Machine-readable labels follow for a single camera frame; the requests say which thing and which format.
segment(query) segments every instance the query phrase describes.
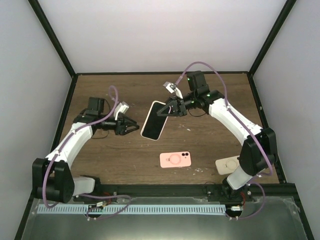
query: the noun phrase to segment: light blue cable tray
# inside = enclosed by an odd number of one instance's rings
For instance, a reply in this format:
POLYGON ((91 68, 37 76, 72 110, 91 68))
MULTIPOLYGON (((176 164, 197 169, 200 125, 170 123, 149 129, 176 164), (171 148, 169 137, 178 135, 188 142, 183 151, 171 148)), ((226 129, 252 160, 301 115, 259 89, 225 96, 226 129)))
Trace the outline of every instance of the light blue cable tray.
MULTIPOLYGON (((94 209, 90 214, 114 214, 125 207, 125 204, 111 204, 103 209, 94 209)), ((37 214, 85 214, 88 211, 87 204, 58 204, 53 208, 46 208, 44 204, 39 204, 37 214)), ((127 215, 224 215, 225 205, 130 205, 120 214, 127 215)))

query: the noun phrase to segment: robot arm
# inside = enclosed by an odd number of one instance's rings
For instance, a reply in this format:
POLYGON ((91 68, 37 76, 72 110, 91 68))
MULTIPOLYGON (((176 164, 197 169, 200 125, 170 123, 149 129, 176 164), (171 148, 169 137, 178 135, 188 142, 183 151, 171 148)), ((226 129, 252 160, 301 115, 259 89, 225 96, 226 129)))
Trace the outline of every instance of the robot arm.
POLYGON ((88 123, 102 119, 105 115, 104 99, 90 97, 88 107, 73 120, 70 131, 61 143, 44 159, 37 158, 32 164, 32 194, 42 199, 44 175, 50 161, 54 160, 46 184, 46 198, 51 201, 67 203, 73 196, 91 193, 97 178, 90 176, 72 177, 71 166, 84 144, 91 139, 97 129, 114 130, 116 135, 126 135, 139 129, 137 122, 125 115, 129 106, 121 102, 115 108, 112 117, 94 125, 82 127, 88 123))
POLYGON ((176 95, 171 96, 157 114, 158 116, 182 117, 187 115, 187 110, 200 108, 221 122, 242 145, 238 168, 224 180, 233 190, 240 189, 268 165, 253 138, 229 112, 229 108, 258 139, 271 164, 278 157, 276 135, 271 128, 263 129, 248 120, 232 105, 226 106, 224 95, 217 90, 210 91, 201 71, 189 73, 187 80, 191 92, 183 97, 175 84, 170 82, 164 84, 169 92, 176 93, 176 95))

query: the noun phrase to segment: pink phone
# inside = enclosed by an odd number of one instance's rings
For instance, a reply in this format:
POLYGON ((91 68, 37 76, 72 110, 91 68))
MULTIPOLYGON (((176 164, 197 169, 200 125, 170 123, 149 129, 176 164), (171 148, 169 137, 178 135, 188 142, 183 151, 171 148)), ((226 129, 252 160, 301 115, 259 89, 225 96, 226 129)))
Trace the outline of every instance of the pink phone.
POLYGON ((160 166, 162 168, 189 167, 191 156, 188 151, 166 152, 160 154, 160 166))

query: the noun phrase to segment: smartphone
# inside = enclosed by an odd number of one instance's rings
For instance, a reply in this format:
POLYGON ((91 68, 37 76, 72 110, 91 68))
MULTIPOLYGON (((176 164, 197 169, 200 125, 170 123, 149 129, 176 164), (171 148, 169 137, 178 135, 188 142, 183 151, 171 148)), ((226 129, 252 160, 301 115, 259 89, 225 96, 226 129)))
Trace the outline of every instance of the smartphone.
POLYGON ((165 168, 181 168, 191 166, 191 156, 188 151, 165 152, 160 154, 160 166, 165 168))
POLYGON ((141 130, 141 136, 146 139, 151 139, 157 141, 160 138, 160 135, 165 127, 167 122, 167 116, 158 116, 157 111, 160 110, 166 104, 160 101, 154 101, 151 104, 148 115, 146 116, 145 122, 141 130))

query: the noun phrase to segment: wooden board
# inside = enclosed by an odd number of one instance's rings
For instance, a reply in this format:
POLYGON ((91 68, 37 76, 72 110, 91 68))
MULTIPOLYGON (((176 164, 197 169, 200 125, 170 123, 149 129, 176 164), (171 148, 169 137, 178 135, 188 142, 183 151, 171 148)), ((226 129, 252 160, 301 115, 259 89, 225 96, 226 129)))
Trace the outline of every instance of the wooden board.
MULTIPOLYGON (((151 103, 165 102, 169 96, 162 86, 166 81, 174 83, 179 75, 82 75, 79 76, 62 138, 70 130, 73 119, 87 107, 89 97, 106 98, 108 88, 115 85, 119 99, 130 105, 126 115, 143 126, 151 103)), ((254 98, 245 74, 224 74, 229 102, 251 121, 261 124, 254 98)), ((217 76, 206 75, 211 90, 223 88, 217 76)), ((187 80, 179 85, 182 93, 188 93, 187 80)), ((198 109, 194 115, 202 114, 198 109)), ((103 137, 98 130, 93 137, 103 137)), ((140 130, 125 136, 110 131, 107 138, 91 139, 76 157, 71 171, 74 177, 96 176, 103 184, 203 184, 221 183, 226 177, 219 175, 215 160, 240 154, 237 139, 216 119, 202 117, 170 117, 158 141, 142 138, 140 130), (161 168, 159 155, 167 152, 189 151, 191 166, 161 168)), ((261 183, 278 183, 276 174, 263 177, 261 183)))

